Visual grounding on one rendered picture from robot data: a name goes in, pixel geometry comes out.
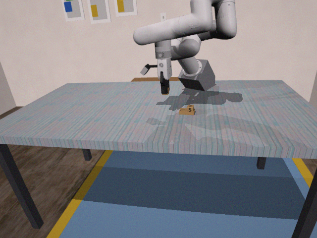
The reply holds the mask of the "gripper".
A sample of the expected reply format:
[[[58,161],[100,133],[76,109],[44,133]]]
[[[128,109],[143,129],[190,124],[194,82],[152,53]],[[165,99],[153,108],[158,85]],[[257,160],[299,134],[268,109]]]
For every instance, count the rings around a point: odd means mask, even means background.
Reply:
[[[158,79],[160,80],[162,94],[168,93],[169,79],[172,77],[171,58],[156,58],[158,59]]]

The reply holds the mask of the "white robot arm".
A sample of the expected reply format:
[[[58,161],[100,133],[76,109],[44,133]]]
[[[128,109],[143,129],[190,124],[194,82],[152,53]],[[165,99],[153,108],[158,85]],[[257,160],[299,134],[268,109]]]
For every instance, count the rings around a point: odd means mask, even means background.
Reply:
[[[195,58],[202,41],[228,40],[237,33],[235,0],[190,0],[190,7],[190,14],[140,27],[133,33],[138,45],[155,43],[156,58],[172,56],[171,60],[178,60],[186,77],[194,77],[202,70]]]

